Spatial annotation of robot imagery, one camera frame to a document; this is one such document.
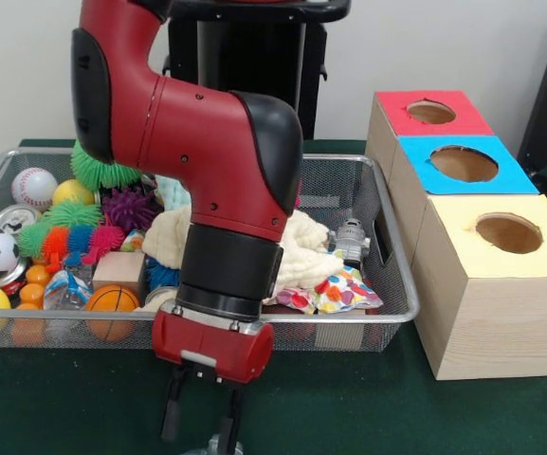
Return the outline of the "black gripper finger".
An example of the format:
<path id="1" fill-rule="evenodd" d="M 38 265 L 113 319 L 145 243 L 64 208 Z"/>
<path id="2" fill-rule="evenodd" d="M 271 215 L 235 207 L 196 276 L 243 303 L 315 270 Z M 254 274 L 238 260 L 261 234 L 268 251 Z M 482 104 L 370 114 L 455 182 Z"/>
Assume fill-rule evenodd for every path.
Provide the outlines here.
<path id="1" fill-rule="evenodd" d="M 161 438 L 166 442 L 173 441 L 177 436 L 180 418 L 179 399 L 185 378 L 184 367 L 173 368 L 160 431 Z"/>
<path id="2" fill-rule="evenodd" d="M 244 401 L 244 387 L 232 389 L 228 412 L 222 420 L 218 439 L 219 454 L 234 454 L 237 448 Z"/>

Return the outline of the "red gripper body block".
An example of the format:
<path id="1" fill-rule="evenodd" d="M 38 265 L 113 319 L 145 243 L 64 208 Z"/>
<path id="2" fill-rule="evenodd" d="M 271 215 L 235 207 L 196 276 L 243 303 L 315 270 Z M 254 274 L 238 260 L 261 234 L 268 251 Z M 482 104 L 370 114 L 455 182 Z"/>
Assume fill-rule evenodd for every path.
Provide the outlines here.
<path id="1" fill-rule="evenodd" d="M 152 344 L 155 354 L 182 365 L 210 367 L 216 375 L 237 383 L 260 377 L 271 356 L 273 329 L 268 323 L 239 322 L 192 310 L 182 315 L 160 310 L 155 315 Z"/>

